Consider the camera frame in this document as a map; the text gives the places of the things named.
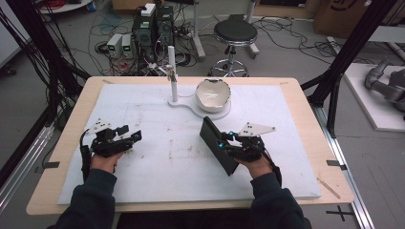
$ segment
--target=tabletop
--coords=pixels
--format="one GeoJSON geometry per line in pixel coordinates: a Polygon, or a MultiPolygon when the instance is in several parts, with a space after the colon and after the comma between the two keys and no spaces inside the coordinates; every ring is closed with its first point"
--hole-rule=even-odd
{"type": "MultiPolygon", "coordinates": [[[[179,79],[179,84],[197,85],[206,77],[187,77],[179,79]]],[[[329,166],[327,160],[336,160],[329,143],[316,120],[300,85],[294,78],[274,77],[229,77],[223,78],[231,85],[274,85],[280,86],[288,104],[292,119],[307,152],[310,165],[317,178],[322,197],[299,199],[299,204],[339,204],[353,201],[348,182],[338,166],[329,166]]],[[[30,215],[61,214],[67,205],[57,201],[67,175],[72,155],[95,106],[98,95],[105,84],[167,84],[166,77],[112,77],[94,76],[88,79],[71,117],[57,142],[50,162],[60,162],[57,168],[46,169],[32,194],[27,206],[30,215]]],[[[164,211],[188,209],[248,208],[251,200],[208,200],[198,202],[153,202],[120,203],[117,212],[164,211]]]]}

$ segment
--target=white paper sheet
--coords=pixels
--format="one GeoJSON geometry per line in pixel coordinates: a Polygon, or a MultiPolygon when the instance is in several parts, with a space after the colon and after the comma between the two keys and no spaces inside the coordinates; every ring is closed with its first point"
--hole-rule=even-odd
{"type": "MultiPolygon", "coordinates": [[[[196,86],[179,85],[179,95],[196,86]]],[[[239,132],[249,121],[275,126],[262,135],[266,148],[281,167],[283,186],[296,198],[319,198],[320,190],[306,152],[278,86],[231,86],[232,108],[214,123],[222,132],[239,132]]],[[[118,162],[114,197],[117,202],[168,202],[253,199],[251,177],[245,166],[227,176],[200,137],[201,118],[186,108],[171,108],[169,85],[105,85],[86,128],[98,118],[113,128],[129,125],[142,131],[142,140],[118,162]]],[[[87,136],[91,144],[95,135],[87,136]]],[[[74,153],[58,204],[69,204],[81,184],[81,155],[74,153]]]]}

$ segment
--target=gray floor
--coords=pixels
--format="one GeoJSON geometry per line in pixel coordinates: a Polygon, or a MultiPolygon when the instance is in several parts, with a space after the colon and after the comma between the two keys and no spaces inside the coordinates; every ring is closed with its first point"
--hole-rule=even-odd
{"type": "MultiPolygon", "coordinates": [[[[92,33],[99,34],[100,30],[106,30],[99,24],[131,21],[132,15],[115,14],[111,11],[111,5],[104,4],[95,13],[75,10],[61,13],[57,18],[70,47],[74,48],[76,60],[91,75],[101,75],[104,72],[100,73],[97,70],[96,65],[85,52],[90,52],[103,69],[108,69],[107,59],[94,52],[94,45],[108,40],[108,36],[89,34],[90,30],[92,33]]],[[[215,20],[213,17],[201,19],[202,27],[215,20]]],[[[124,23],[122,26],[131,28],[132,23],[124,23]]],[[[126,31],[125,28],[117,28],[117,32],[126,31]]],[[[212,34],[212,28],[213,25],[210,25],[202,33],[212,34]]],[[[312,46],[314,42],[326,41],[325,36],[313,33],[309,21],[293,21],[292,29],[305,35],[308,39],[307,46],[312,46]]],[[[286,47],[297,48],[301,42],[300,38],[292,36],[288,31],[272,31],[270,35],[275,42],[286,47]]],[[[338,40],[338,42],[343,44],[344,40],[338,40]]],[[[192,68],[178,68],[180,76],[205,76],[216,61],[225,58],[223,53],[225,46],[213,37],[203,36],[202,44],[207,54],[206,59],[192,68]]],[[[246,51],[237,53],[237,58],[246,63],[249,68],[250,76],[294,77],[300,83],[304,83],[323,73],[329,66],[327,63],[302,54],[297,49],[277,47],[262,31],[256,45],[261,52],[256,59],[251,59],[250,53],[246,51]]],[[[381,58],[389,56],[396,65],[404,64],[387,48],[383,49],[379,46],[369,43],[359,57],[377,63],[381,58]]],[[[333,60],[333,57],[323,57],[315,50],[305,50],[305,52],[327,62],[333,60]]],[[[11,62],[17,69],[17,75],[6,75],[1,72],[0,77],[1,166],[46,107],[45,86],[33,73],[28,59],[23,54],[18,54],[11,62]]],[[[375,131],[344,80],[341,84],[336,116],[336,134],[375,228],[404,228],[405,181],[402,175],[405,162],[405,141],[403,140],[405,134],[375,131]]],[[[25,209],[40,179],[40,173],[35,173],[34,169],[40,166],[40,160],[52,148],[58,135],[59,132],[56,132],[53,142],[44,150],[5,211],[0,215],[0,228],[46,228],[56,221],[57,216],[28,216],[25,209]]],[[[340,207],[344,212],[352,211],[349,205],[340,207]]],[[[339,215],[327,214],[327,211],[337,212],[336,205],[303,206],[303,209],[313,228],[358,227],[353,216],[345,215],[342,219],[339,215]]]]}

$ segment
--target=electronic equipment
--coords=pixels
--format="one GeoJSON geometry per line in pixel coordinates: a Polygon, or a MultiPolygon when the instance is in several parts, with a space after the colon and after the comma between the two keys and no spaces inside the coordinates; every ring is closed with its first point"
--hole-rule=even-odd
{"type": "Polygon", "coordinates": [[[211,118],[206,116],[202,122],[200,136],[218,161],[220,161],[229,176],[235,172],[239,165],[234,158],[252,162],[264,156],[269,162],[272,171],[281,186],[282,175],[280,168],[274,164],[265,148],[265,143],[262,141],[262,138],[259,135],[253,134],[253,132],[249,133],[249,129],[253,129],[253,124],[247,123],[245,128],[243,128],[239,134],[234,132],[229,132],[228,134],[224,132],[221,133],[212,122],[211,118]],[[234,140],[238,141],[240,145],[235,146],[229,143],[229,141],[234,140]]]}
{"type": "Polygon", "coordinates": [[[156,7],[156,5],[153,3],[146,3],[145,10],[142,10],[140,12],[140,15],[141,16],[152,16],[152,14],[155,11],[155,7],[156,7]]]}
{"type": "Polygon", "coordinates": [[[158,34],[162,46],[174,46],[173,7],[161,6],[157,12],[158,34]]]}
{"type": "Polygon", "coordinates": [[[157,44],[158,30],[156,24],[156,11],[153,10],[151,16],[136,15],[132,33],[135,38],[135,46],[140,64],[155,63],[157,60],[155,48],[157,44]]]}
{"type": "Polygon", "coordinates": [[[137,131],[129,137],[114,140],[117,135],[122,136],[128,132],[128,125],[113,130],[110,123],[99,118],[95,125],[81,135],[79,143],[82,157],[81,171],[83,172],[84,181],[86,181],[90,173],[92,153],[104,157],[113,156],[131,149],[137,141],[142,140],[141,131],[137,131]],[[83,138],[85,135],[93,134],[96,134],[96,138],[92,142],[91,149],[89,149],[89,146],[83,145],[83,138]]]}
{"type": "Polygon", "coordinates": [[[134,42],[131,34],[122,35],[122,52],[125,58],[134,57],[134,42]]]}
{"type": "Polygon", "coordinates": [[[107,42],[107,48],[112,58],[120,58],[122,55],[122,34],[114,34],[107,42]]]}

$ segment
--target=power supply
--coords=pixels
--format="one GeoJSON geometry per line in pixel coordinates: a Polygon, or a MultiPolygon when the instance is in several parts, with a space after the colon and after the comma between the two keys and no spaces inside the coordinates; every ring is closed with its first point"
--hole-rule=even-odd
{"type": "Polygon", "coordinates": [[[134,57],[134,42],[132,42],[131,34],[122,35],[122,51],[125,58],[134,57]]]}
{"type": "Polygon", "coordinates": [[[120,58],[122,55],[122,34],[114,34],[114,36],[107,42],[107,48],[111,57],[120,58]]]}
{"type": "Polygon", "coordinates": [[[158,8],[156,18],[160,44],[163,46],[174,46],[173,7],[161,6],[158,8]]]}

